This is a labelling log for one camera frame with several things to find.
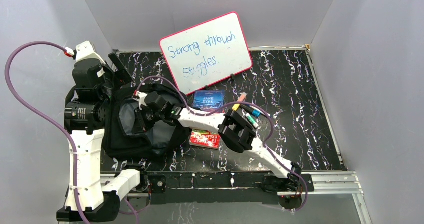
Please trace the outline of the black student backpack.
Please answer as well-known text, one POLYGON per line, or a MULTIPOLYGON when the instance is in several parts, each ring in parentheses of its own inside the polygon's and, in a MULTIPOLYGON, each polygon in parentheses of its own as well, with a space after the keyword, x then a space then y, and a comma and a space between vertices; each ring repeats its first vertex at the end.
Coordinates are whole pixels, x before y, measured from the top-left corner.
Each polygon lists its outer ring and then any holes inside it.
POLYGON ((184 144, 191 130, 169 125, 150 108, 140 109, 135 91, 125 87, 112 94, 102 140, 106 155, 120 161, 157 159, 184 144))

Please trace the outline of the red Treehouse book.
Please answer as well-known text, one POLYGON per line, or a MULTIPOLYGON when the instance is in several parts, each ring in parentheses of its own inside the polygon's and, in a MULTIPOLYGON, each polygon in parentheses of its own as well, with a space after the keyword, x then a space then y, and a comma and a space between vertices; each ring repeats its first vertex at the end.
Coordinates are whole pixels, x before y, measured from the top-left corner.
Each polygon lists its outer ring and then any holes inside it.
POLYGON ((189 143, 192 146, 219 149, 220 135, 206 130, 193 129, 190 135, 189 143))

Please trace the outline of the blue Jane Eyre book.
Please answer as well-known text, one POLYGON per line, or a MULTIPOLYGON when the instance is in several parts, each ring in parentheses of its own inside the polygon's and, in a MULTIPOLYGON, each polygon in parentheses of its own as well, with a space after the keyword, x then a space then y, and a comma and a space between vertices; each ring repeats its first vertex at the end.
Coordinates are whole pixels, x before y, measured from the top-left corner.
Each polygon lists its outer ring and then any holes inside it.
POLYGON ((224 96, 224 90, 197 90, 192 107, 207 112, 214 111, 224 105, 224 96))

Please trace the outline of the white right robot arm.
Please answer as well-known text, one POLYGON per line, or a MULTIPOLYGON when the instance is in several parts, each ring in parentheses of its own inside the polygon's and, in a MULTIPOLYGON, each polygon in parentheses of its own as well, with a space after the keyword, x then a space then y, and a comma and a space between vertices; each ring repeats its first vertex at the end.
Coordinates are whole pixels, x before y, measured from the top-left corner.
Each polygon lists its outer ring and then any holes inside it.
POLYGON ((133 99, 138 102, 135 119, 142 131, 147 131, 158 121, 163 121, 170 126, 217 133, 229 149, 237 153, 246 152, 271 170, 274 176, 265 182, 266 190, 307 192, 308 186, 301 176, 301 167, 268 147, 266 142, 257 136, 254 127, 237 111, 195 111, 189 107, 172 104, 158 92, 145 93, 136 90, 133 99))

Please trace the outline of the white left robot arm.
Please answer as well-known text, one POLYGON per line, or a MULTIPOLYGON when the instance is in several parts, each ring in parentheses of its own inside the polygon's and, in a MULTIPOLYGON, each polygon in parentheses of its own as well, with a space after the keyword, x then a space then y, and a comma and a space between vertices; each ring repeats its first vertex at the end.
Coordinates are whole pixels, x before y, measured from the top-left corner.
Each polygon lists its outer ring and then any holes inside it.
POLYGON ((125 169, 108 180, 101 175, 102 141, 112 92, 121 82, 90 41, 74 50, 75 82, 66 97, 64 128, 69 142, 70 181, 66 200, 57 211, 58 222, 114 221, 122 200, 132 188, 143 192, 149 178, 125 169))

